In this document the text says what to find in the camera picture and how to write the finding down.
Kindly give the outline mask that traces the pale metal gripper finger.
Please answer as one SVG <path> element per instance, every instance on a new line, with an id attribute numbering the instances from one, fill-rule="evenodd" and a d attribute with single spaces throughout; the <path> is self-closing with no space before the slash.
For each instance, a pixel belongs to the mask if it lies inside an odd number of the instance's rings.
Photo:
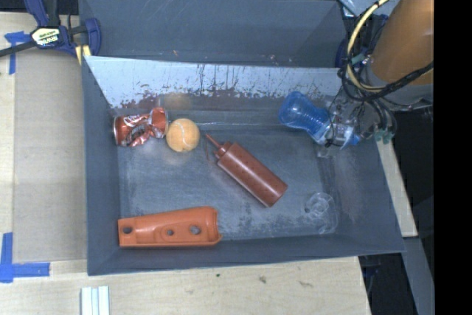
<path id="1" fill-rule="evenodd" d="M 349 125 L 330 125 L 318 141 L 316 156 L 328 158 L 341 152 L 351 139 Z"/>

